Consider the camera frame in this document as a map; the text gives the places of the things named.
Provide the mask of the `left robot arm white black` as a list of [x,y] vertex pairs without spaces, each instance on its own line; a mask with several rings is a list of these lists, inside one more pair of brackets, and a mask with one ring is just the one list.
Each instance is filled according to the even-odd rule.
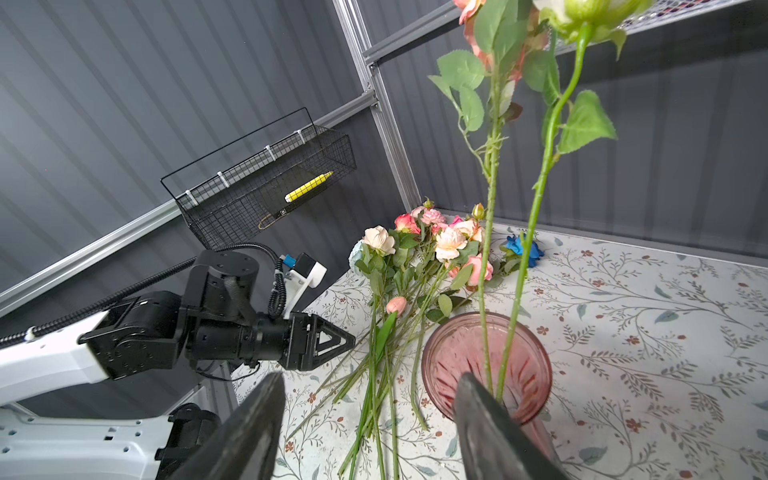
[[296,302],[323,279],[307,255],[271,255],[268,308],[251,294],[255,245],[206,250],[177,265],[182,294],[151,276],[88,307],[1,340],[1,475],[5,479],[268,479],[285,408],[285,383],[270,373],[230,415],[193,403],[135,420],[25,414],[15,402],[67,387],[172,369],[233,363],[311,371],[350,351],[347,331]]

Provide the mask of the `white rose stem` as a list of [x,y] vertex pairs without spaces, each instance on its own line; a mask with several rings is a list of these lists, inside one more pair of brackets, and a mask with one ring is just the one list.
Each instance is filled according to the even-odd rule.
[[[585,67],[585,56],[592,44],[610,42],[620,55],[627,34],[620,25],[630,16],[644,12],[650,1],[536,1],[539,19],[550,28],[553,37],[560,37],[574,47],[574,66],[564,89],[559,78],[546,70],[542,96],[551,101],[542,124],[543,155],[539,176],[534,183],[534,198],[529,214],[524,256],[521,257],[515,285],[514,303],[507,327],[501,372],[505,376],[507,358],[512,347],[523,290],[528,274],[528,254],[535,239],[549,174],[560,158],[598,139],[618,138],[616,129],[601,106],[597,94],[590,90],[576,91]],[[495,387],[494,396],[502,400],[504,381]]]

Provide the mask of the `bunch of artificial flowers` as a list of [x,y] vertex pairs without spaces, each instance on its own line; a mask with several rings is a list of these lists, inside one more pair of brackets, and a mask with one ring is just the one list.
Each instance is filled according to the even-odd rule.
[[318,310],[357,337],[339,359],[292,376],[280,479],[456,479],[457,436],[421,384],[428,335],[493,276],[485,210],[426,202],[365,231]]

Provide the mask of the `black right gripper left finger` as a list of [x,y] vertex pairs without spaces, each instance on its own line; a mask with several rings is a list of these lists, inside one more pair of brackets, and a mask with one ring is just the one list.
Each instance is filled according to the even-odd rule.
[[285,411],[284,377],[267,374],[173,479],[270,479]]

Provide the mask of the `pink glass vase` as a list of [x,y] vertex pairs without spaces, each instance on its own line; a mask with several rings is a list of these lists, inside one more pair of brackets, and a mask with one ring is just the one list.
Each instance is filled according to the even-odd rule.
[[453,418],[457,384],[464,373],[475,376],[482,385],[502,379],[502,404],[512,419],[547,457],[558,463],[555,447],[541,414],[553,385],[550,358],[541,341],[527,326],[516,325],[507,370],[500,377],[509,320],[496,313],[460,314],[439,326],[426,342],[421,360],[423,385],[435,407]]

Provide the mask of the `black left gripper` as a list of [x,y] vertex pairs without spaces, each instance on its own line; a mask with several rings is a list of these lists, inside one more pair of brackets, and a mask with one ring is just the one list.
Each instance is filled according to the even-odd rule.
[[311,371],[355,346],[353,334],[318,315],[294,312],[285,320],[259,312],[241,328],[239,360],[250,366],[276,361],[285,370]]

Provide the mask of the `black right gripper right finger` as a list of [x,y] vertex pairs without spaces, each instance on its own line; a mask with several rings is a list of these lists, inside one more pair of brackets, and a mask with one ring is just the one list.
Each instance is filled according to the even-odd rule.
[[457,384],[453,420],[466,478],[566,477],[470,373],[462,374]]

